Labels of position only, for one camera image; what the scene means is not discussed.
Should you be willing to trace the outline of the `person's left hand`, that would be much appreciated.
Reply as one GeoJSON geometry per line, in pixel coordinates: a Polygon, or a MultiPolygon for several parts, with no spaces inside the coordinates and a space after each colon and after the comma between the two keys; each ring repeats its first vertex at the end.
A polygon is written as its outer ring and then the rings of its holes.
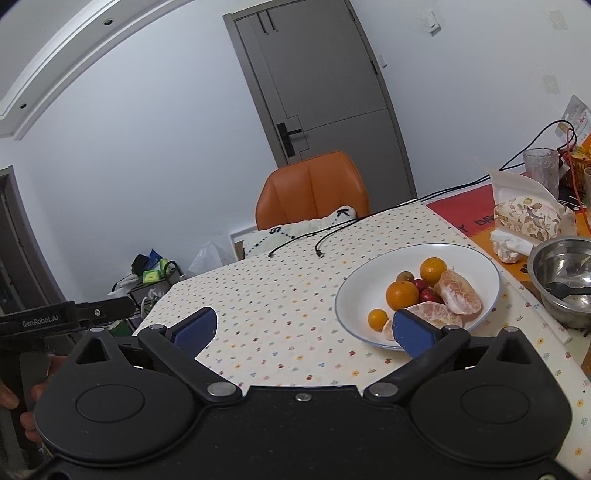
{"type": "MultiPolygon", "coordinates": [[[[20,424],[24,429],[26,438],[35,444],[40,445],[42,440],[36,428],[33,407],[48,388],[50,381],[59,372],[66,359],[66,356],[50,355],[48,357],[49,364],[45,377],[37,384],[34,384],[25,395],[25,399],[31,401],[31,407],[20,415],[20,424]]],[[[18,396],[4,382],[1,382],[1,407],[11,411],[15,410],[19,406],[19,403],[18,396]]]]}

